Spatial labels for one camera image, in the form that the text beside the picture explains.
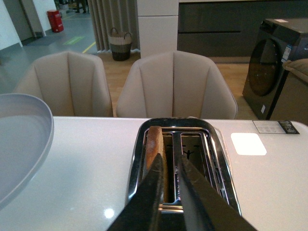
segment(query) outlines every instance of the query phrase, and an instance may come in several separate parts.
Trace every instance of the washer door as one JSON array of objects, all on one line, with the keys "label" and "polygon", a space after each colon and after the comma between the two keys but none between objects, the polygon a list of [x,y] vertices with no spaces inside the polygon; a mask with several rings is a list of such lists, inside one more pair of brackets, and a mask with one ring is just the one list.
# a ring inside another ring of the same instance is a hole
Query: washer door
[{"label": "washer door", "polygon": [[248,69],[251,90],[258,96],[271,92],[278,80],[279,48],[272,39],[260,41],[254,48]]}]

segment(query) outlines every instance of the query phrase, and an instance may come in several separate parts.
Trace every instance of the door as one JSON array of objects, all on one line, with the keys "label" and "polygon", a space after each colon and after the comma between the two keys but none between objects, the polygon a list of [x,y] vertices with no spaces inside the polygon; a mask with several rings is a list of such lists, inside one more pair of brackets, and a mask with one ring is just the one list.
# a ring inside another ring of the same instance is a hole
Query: door
[{"label": "door", "polygon": [[26,17],[25,11],[22,7],[22,4],[19,0],[3,0],[6,6],[6,9],[9,12],[11,20],[14,24],[14,27],[17,31],[19,39],[24,41],[26,39],[32,38],[33,33],[31,26]]},{"label": "door", "polygon": [[248,69],[250,88],[254,94],[269,94],[278,81],[280,69],[279,48],[272,39],[260,41],[254,48]]}]

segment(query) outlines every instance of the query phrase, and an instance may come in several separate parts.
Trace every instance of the doorway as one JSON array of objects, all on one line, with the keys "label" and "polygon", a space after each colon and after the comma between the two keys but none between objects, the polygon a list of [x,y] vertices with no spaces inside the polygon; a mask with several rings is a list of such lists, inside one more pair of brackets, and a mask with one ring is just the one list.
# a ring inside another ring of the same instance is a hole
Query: doorway
[{"label": "doorway", "polygon": [[3,0],[21,42],[34,37],[20,0]]}]

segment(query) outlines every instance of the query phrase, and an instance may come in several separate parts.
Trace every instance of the storage basket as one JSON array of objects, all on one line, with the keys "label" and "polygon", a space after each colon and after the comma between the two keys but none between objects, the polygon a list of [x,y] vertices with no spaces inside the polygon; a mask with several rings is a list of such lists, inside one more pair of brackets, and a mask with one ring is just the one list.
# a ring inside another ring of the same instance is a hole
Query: storage basket
[{"label": "storage basket", "polygon": [[131,33],[118,32],[116,28],[112,28],[108,35],[112,57],[116,61],[124,61],[130,57]]}]

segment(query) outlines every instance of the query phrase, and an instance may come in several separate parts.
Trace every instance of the front-load washer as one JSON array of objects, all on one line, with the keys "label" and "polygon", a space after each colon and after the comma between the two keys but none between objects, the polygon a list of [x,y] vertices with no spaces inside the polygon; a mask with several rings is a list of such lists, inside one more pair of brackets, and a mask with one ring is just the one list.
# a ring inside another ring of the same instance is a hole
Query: front-load washer
[{"label": "front-load washer", "polygon": [[286,60],[308,58],[308,18],[263,20],[243,96],[259,119],[270,119],[283,88]]}]

